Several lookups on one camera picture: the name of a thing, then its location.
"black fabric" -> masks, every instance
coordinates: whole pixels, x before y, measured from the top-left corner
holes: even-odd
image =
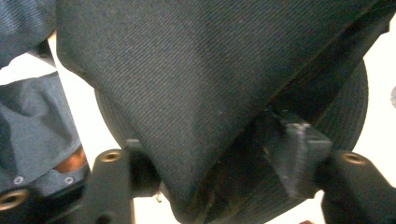
[[[0,3],[0,68],[33,49],[55,29],[54,0]]]
[[[361,95],[350,110],[360,113],[328,108],[389,22],[392,7],[376,2],[63,0],[58,56],[109,102],[101,106],[104,115],[118,113],[113,119],[122,125],[112,130],[119,142],[140,139],[179,221],[263,222],[297,202],[286,198],[257,154],[253,140],[260,132],[252,122],[269,103],[301,107],[296,112],[318,127],[336,119],[333,141],[352,149],[364,120],[366,84],[349,92]],[[370,26],[364,18],[382,7],[389,11],[381,10]],[[340,118],[325,119],[326,111]],[[342,133],[338,120],[349,120],[345,131],[353,133]],[[218,168],[222,160],[229,165]],[[238,174],[227,170],[232,165]],[[220,184],[229,177],[231,186]]]

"brown object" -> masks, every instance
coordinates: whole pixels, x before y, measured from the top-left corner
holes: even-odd
[[[78,170],[85,163],[87,163],[87,158],[85,156],[84,148],[80,146],[69,158],[62,161],[53,169],[60,173],[68,173]]]

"button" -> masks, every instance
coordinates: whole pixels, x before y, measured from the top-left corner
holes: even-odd
[[[15,179],[14,179],[14,184],[15,185],[19,185],[19,184],[21,184],[23,182],[23,176],[17,176],[17,177],[15,177]]]
[[[73,182],[74,182],[74,178],[73,177],[67,177],[65,180],[64,180],[64,183],[66,183],[66,184],[73,184]]]

